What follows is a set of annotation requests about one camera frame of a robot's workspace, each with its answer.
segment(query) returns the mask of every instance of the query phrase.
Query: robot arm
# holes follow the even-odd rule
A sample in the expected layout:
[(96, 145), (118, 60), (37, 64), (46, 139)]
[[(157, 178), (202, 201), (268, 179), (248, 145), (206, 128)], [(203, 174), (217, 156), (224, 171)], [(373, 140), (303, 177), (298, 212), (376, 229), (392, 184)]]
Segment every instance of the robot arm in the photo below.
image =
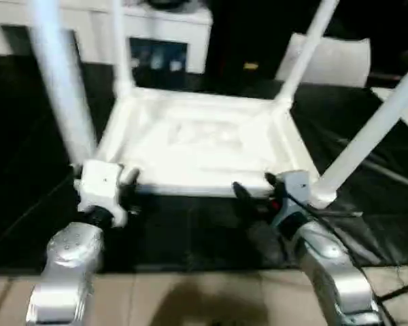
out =
[(238, 183), (233, 185), (236, 196), (243, 201), (243, 211), (255, 212), (253, 216), (258, 218), (248, 223), (250, 240), (265, 257), (275, 261), (282, 256), (275, 239), (277, 235), (282, 237), (288, 251), (311, 281), (328, 325), (382, 325), (370, 283), (353, 265), (347, 249), (303, 207), (284, 195), (289, 193), (299, 202), (307, 203), (308, 174), (293, 171), (280, 178), (266, 176), (274, 187), (271, 201), (277, 204), (267, 229), (263, 226), (265, 221), (251, 206), (246, 190)]
[[(75, 182), (83, 218), (71, 222), (47, 245), (47, 264), (35, 285), (27, 325), (84, 325), (93, 293), (91, 278), (101, 265), (103, 233), (126, 223), (120, 206), (122, 167), (89, 160)], [(134, 183), (137, 173), (127, 182)]]
[(310, 279), (329, 325), (381, 325), (370, 283), (333, 234), (301, 212), (285, 218), (279, 232)]

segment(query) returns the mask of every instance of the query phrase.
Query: cable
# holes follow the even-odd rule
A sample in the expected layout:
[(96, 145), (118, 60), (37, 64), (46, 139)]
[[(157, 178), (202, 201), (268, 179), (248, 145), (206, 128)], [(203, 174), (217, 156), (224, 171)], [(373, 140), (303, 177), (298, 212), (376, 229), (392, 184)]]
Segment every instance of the cable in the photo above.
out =
[(404, 287), (401, 287), (401, 288), (399, 288), (397, 290), (391, 291), (391, 292), (389, 292), (387, 294), (381, 295), (379, 297), (379, 299), (382, 302), (384, 302), (384, 301), (391, 300), (394, 297), (398, 297), (398, 296), (400, 296), (402, 294), (405, 294), (405, 293), (408, 293), (408, 285), (405, 285)]
[(73, 177), (72, 174), (66, 176), (61, 182), (57, 183), (44, 197), (40, 198), (35, 204), (31, 205), (23, 214), (21, 214), (0, 236), (0, 244), (6, 236), (30, 213), (32, 213), (35, 209), (37, 209), (40, 204), (44, 202), (47, 198), (49, 198), (52, 194), (54, 194), (59, 188), (61, 188), (64, 184), (66, 184), (70, 177)]

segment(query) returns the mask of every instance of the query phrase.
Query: white cabinet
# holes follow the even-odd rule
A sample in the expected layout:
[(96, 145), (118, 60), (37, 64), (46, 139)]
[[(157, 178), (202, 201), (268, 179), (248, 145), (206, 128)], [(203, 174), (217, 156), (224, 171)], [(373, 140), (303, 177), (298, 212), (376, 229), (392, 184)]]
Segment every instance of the white cabinet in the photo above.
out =
[[(26, 28), (31, 25), (31, 17), (27, 1), (0, 0), (0, 55), (15, 54), (10, 33), (15, 32), (13, 39), (20, 46), (24, 47), (25, 43), (30, 47)], [(84, 62), (114, 63), (111, 2), (59, 1), (63, 26), (74, 32), (80, 59)], [(199, 0), (191, 0), (182, 12), (176, 13), (153, 10), (145, 3), (132, 3), (134, 0), (124, 0), (124, 23), (134, 67), (144, 63), (155, 69), (168, 67), (171, 71), (204, 72), (212, 19), (210, 11)], [(24, 34), (22, 30), (26, 35), (18, 35), (17, 32)]]
[[(133, 66), (144, 60), (153, 69), (164, 65), (173, 71), (204, 72), (212, 20), (206, 7), (193, 3), (190, 3), (193, 7), (179, 13), (153, 10), (145, 3), (124, 8)], [(114, 38), (109, 13), (96, 10), (93, 15), (101, 61), (113, 64)]]
[[(21, 47), (30, 47), (27, 39), (28, 33), (21, 33), (32, 25), (25, 1), (0, 1), (0, 55), (14, 54), (10, 33), (14, 31), (19, 35)], [(78, 46), (80, 59), (84, 62), (99, 62), (97, 40), (91, 24), (89, 11), (61, 9), (61, 19), (64, 28), (74, 33)]]

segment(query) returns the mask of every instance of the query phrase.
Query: black cable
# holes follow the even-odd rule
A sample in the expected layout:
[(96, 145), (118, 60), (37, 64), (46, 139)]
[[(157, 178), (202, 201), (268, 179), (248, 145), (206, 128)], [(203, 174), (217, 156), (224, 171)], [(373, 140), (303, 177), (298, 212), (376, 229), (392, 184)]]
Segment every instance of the black cable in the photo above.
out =
[(384, 302), (384, 301), (391, 300), (394, 297), (398, 297), (398, 296), (400, 296), (402, 294), (405, 294), (405, 293), (408, 293), (408, 285), (405, 285), (404, 287), (401, 287), (401, 288), (399, 288), (397, 290), (391, 291), (391, 292), (389, 292), (387, 294), (381, 295), (379, 297), (379, 299), (382, 302)]

